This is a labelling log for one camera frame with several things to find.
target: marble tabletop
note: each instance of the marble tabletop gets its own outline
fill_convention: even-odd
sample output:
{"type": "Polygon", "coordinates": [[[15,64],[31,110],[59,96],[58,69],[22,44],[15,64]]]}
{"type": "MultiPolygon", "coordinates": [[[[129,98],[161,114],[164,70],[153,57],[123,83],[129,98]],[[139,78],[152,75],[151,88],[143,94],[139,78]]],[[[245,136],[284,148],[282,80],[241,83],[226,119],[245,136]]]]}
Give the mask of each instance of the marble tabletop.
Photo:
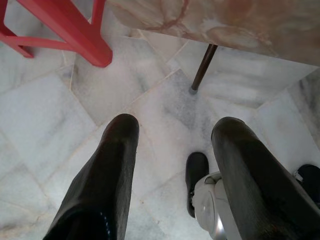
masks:
{"type": "Polygon", "coordinates": [[[318,0],[108,0],[132,28],[320,66],[318,0]]]}

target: leg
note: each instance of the leg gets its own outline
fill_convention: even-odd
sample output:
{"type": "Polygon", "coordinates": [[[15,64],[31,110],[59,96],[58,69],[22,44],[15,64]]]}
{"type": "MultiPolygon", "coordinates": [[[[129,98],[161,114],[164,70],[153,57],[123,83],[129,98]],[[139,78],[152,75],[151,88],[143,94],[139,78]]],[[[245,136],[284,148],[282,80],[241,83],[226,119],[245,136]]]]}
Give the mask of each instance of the leg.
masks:
{"type": "Polygon", "coordinates": [[[218,47],[217,45],[209,44],[209,46],[204,54],[204,57],[202,59],[202,62],[199,66],[198,72],[196,73],[194,81],[192,83],[192,86],[190,89],[191,94],[197,93],[199,85],[200,85],[202,79],[204,78],[204,75],[206,74],[206,71],[209,67],[209,64],[210,64],[213,56],[215,55],[217,47],[218,47]]]}

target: white marble tile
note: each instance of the white marble tile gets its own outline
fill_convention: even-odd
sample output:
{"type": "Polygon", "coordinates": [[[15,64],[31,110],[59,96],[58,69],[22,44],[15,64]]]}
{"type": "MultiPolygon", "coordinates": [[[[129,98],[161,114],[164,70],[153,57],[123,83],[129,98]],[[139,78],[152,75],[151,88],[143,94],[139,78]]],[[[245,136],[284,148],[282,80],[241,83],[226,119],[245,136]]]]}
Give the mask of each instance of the white marble tile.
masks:
{"type": "Polygon", "coordinates": [[[34,176],[23,164],[5,175],[0,185],[0,201],[12,204],[27,213],[39,215],[53,208],[34,176]]]}
{"type": "Polygon", "coordinates": [[[61,79],[65,86],[70,89],[71,87],[71,77],[74,70],[73,65],[64,66],[55,71],[55,74],[61,79]]]}
{"type": "Polygon", "coordinates": [[[253,108],[244,105],[234,104],[227,100],[211,97],[210,95],[204,95],[204,97],[207,99],[212,111],[216,113],[219,119],[234,117],[246,122],[254,113],[253,108]]]}
{"type": "MultiPolygon", "coordinates": [[[[19,36],[59,39],[17,1],[9,2],[5,24],[19,36]]],[[[5,44],[0,45],[0,94],[65,65],[61,50],[32,47],[30,51],[34,58],[25,58],[5,44]]]]}
{"type": "Polygon", "coordinates": [[[265,136],[264,129],[257,119],[257,115],[254,114],[249,120],[245,121],[245,124],[251,128],[251,130],[255,133],[255,135],[259,138],[259,140],[266,146],[270,151],[270,145],[268,139],[265,136]]]}
{"type": "Polygon", "coordinates": [[[18,226],[17,228],[13,228],[9,232],[9,236],[7,239],[10,240],[34,240],[34,239],[42,239],[48,229],[54,215],[45,215],[40,216],[35,222],[29,222],[23,226],[18,226]]]}
{"type": "MultiPolygon", "coordinates": [[[[173,58],[190,80],[195,78],[208,45],[204,42],[188,40],[183,49],[173,58]]],[[[212,59],[206,74],[215,71],[213,62],[214,59],[212,59]]]]}
{"type": "Polygon", "coordinates": [[[43,183],[96,128],[59,76],[50,74],[0,96],[0,129],[43,183]]]}
{"type": "Polygon", "coordinates": [[[288,92],[320,148],[320,68],[294,84],[288,92]]]}
{"type": "MultiPolygon", "coordinates": [[[[208,44],[188,41],[170,60],[193,80],[208,44]]],[[[218,47],[199,91],[216,98],[258,108],[317,67],[293,61],[218,47]]]]}
{"type": "Polygon", "coordinates": [[[320,151],[287,90],[263,105],[257,119],[270,151],[290,173],[303,164],[320,167],[320,151]]]}
{"type": "Polygon", "coordinates": [[[99,141],[95,137],[84,141],[71,158],[64,162],[44,184],[43,189],[56,209],[60,207],[72,180],[91,158],[98,144],[99,141]]]}
{"type": "Polygon", "coordinates": [[[101,24],[101,35],[103,35],[103,38],[110,45],[110,47],[113,47],[113,42],[109,41],[111,38],[129,36],[131,31],[132,29],[130,27],[119,22],[114,13],[111,11],[108,2],[106,2],[101,24]]]}
{"type": "Polygon", "coordinates": [[[3,240],[41,239],[54,217],[53,211],[42,214],[0,201],[0,238],[3,240]]]}
{"type": "Polygon", "coordinates": [[[165,62],[169,61],[188,41],[185,38],[151,31],[141,32],[165,62]]]}
{"type": "Polygon", "coordinates": [[[71,89],[97,125],[107,121],[169,73],[142,39],[112,38],[113,60],[106,68],[75,61],[71,89]]]}
{"type": "Polygon", "coordinates": [[[0,132],[0,180],[14,167],[20,164],[21,161],[21,157],[15,147],[9,139],[0,132]]]}
{"type": "Polygon", "coordinates": [[[0,238],[13,239],[36,222],[37,215],[20,206],[0,200],[0,238]]]}
{"type": "Polygon", "coordinates": [[[211,169],[218,169],[210,139],[218,118],[201,95],[188,92],[189,87],[179,70],[129,107],[140,123],[133,184],[139,196],[183,171],[192,152],[204,152],[211,169]]]}
{"type": "Polygon", "coordinates": [[[144,200],[148,212],[157,221],[169,239],[211,240],[196,219],[187,212],[187,187],[185,173],[180,173],[144,200]]]}
{"type": "Polygon", "coordinates": [[[155,219],[147,212],[144,204],[132,194],[128,222],[125,232],[126,240],[162,240],[165,239],[164,232],[159,228],[155,219]]]}

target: red stool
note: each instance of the red stool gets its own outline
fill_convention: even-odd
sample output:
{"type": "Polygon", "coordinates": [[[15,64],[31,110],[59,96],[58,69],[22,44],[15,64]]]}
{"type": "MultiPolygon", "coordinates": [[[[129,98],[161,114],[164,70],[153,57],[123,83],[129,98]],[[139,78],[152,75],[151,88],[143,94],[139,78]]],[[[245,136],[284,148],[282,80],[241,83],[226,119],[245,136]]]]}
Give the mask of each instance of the red stool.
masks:
{"type": "Polygon", "coordinates": [[[94,0],[91,24],[70,0],[17,1],[65,42],[39,37],[16,36],[4,24],[8,0],[0,0],[0,41],[26,58],[34,57],[24,47],[30,46],[74,51],[97,67],[106,67],[111,63],[112,50],[100,34],[106,0],[94,0]]]}

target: person's foot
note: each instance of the person's foot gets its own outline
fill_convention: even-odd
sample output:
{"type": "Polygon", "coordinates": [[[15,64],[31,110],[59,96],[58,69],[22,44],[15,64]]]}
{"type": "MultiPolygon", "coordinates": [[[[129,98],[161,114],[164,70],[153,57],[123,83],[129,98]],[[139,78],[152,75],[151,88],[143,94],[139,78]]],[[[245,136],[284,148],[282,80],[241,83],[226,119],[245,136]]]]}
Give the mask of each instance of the person's foot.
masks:
{"type": "Polygon", "coordinates": [[[295,172],[294,177],[320,208],[320,169],[314,165],[305,164],[295,172]]]}
{"type": "Polygon", "coordinates": [[[209,174],[209,163],[206,155],[202,152],[193,152],[186,161],[185,183],[187,188],[186,208],[191,217],[195,217],[195,208],[192,198],[195,194],[196,183],[209,174]]]}

